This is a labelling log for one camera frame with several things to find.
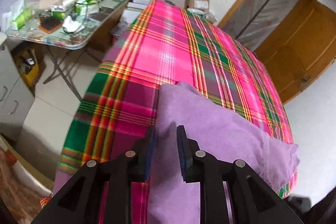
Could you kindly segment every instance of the metal screw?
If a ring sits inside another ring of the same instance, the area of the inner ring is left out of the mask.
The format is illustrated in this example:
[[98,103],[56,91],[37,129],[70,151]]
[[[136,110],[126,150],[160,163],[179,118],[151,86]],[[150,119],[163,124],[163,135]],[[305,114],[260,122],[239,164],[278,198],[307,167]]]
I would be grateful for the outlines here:
[[95,160],[89,160],[86,165],[87,167],[94,167],[97,164]]
[[195,155],[197,157],[203,158],[205,156],[205,152],[203,150],[196,151]]
[[236,165],[238,167],[244,167],[245,166],[245,162],[243,160],[236,160]]
[[126,157],[128,158],[132,158],[135,156],[135,152],[133,150],[128,150],[126,153],[125,153]]

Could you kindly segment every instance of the purple pillow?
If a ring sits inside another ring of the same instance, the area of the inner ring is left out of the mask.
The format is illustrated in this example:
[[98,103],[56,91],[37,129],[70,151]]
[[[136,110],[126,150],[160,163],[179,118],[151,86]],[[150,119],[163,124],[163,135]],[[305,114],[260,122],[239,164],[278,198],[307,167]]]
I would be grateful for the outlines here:
[[232,110],[214,104],[185,82],[160,89],[148,224],[200,221],[199,183],[183,182],[176,126],[217,159],[242,159],[274,190],[289,182],[299,164],[298,146],[268,136]]

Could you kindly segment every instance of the table top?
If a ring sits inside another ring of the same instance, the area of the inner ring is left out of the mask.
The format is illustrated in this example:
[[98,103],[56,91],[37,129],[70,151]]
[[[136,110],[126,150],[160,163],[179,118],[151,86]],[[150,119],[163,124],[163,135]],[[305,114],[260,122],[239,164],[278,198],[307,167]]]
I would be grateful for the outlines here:
[[[95,31],[97,31],[98,28],[127,1],[128,0],[103,0],[100,3],[100,11],[88,15],[84,21],[85,28],[78,33],[66,34],[62,28],[59,28],[48,34],[40,29],[27,31],[25,27],[22,27],[18,31],[8,29],[5,33],[8,37],[16,39],[67,48],[70,50],[78,50],[83,48],[89,42]],[[85,16],[77,16],[76,20],[81,23],[84,18]]]

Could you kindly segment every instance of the yellow bin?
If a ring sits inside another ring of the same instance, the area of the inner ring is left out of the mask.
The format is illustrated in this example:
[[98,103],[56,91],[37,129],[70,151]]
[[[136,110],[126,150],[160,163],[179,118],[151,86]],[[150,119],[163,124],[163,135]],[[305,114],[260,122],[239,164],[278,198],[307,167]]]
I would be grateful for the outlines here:
[[40,70],[35,55],[34,44],[24,41],[15,47],[11,53],[15,65],[26,85],[29,88],[36,85]]

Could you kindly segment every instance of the wooden door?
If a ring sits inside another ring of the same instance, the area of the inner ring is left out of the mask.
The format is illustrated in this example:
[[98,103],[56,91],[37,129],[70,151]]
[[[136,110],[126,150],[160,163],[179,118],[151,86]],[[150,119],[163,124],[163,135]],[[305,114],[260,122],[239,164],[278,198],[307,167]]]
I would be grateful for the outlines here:
[[336,13],[317,0],[299,0],[255,54],[288,102],[334,61]]

